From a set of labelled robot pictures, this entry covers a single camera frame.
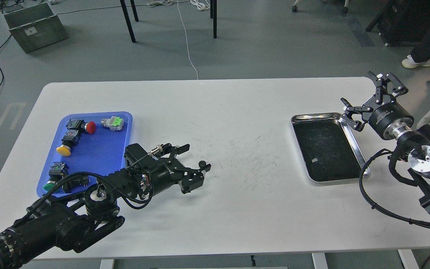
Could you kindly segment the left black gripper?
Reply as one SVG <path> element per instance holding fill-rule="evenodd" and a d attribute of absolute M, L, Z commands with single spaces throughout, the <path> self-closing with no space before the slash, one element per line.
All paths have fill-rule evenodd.
<path fill-rule="evenodd" d="M 203 186 L 205 174 L 211 170 L 211 164 L 207 164 L 202 169 L 185 167 L 181 169 L 181 172 L 177 172 L 175 169 L 175 167 L 181 166 L 180 162 L 176 160 L 176 156 L 189 149 L 190 144 L 180 146 L 166 143 L 162 145 L 158 160 L 153 157 L 144 157 L 140 161 L 140 167 L 152 186 L 153 195 L 157 195 L 175 184 L 180 184 L 183 194 L 188 194 Z"/>

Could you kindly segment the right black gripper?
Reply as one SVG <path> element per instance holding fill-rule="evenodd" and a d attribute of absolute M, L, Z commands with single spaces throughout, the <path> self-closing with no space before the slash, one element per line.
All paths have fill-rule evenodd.
<path fill-rule="evenodd" d="M 344 105 L 342 118 L 355 131 L 362 131 L 368 123 L 381 139 L 397 139 L 395 128 L 411 128 L 414 123 L 413 116 L 398 103 L 393 103 L 397 97 L 407 94 L 408 88 L 392 73 L 376 75 L 369 71 L 368 75 L 375 84 L 375 94 L 367 100 L 367 106 L 352 106 L 347 99 L 341 98 Z M 355 115 L 360 115 L 361 119 L 353 119 Z"/>

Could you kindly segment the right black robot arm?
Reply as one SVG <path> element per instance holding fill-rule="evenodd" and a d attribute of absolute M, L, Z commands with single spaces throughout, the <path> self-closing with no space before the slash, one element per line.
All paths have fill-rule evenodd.
<path fill-rule="evenodd" d="M 359 174 L 359 188 L 371 208 L 382 214 L 430 229 L 430 222 L 399 216 L 377 204 L 365 191 L 363 175 L 369 165 L 378 157 L 387 155 L 390 174 L 403 184 L 418 187 L 423 197 L 420 206 L 430 215 L 430 125 L 413 129 L 414 119 L 396 100 L 408 93 L 408 88 L 392 73 L 374 74 L 368 72 L 375 84 L 375 93 L 361 106 L 353 106 L 342 98 L 342 118 L 355 131 L 362 131 L 368 124 L 383 140 L 396 140 L 394 150 L 381 149 L 362 166 Z"/>

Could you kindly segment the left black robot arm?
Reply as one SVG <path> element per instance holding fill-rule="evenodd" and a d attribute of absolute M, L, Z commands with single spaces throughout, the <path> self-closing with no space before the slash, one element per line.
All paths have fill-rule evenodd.
<path fill-rule="evenodd" d="M 63 176 L 0 233 L 0 269 L 19 269 L 53 247 L 84 251 L 124 224 L 119 198 L 140 210 L 171 186 L 183 194 L 201 187 L 211 165 L 201 160 L 198 168 L 184 166 L 177 155 L 189 149 L 189 144 L 167 143 L 145 151 L 134 143 L 125 148 L 125 166 L 118 171 Z"/>

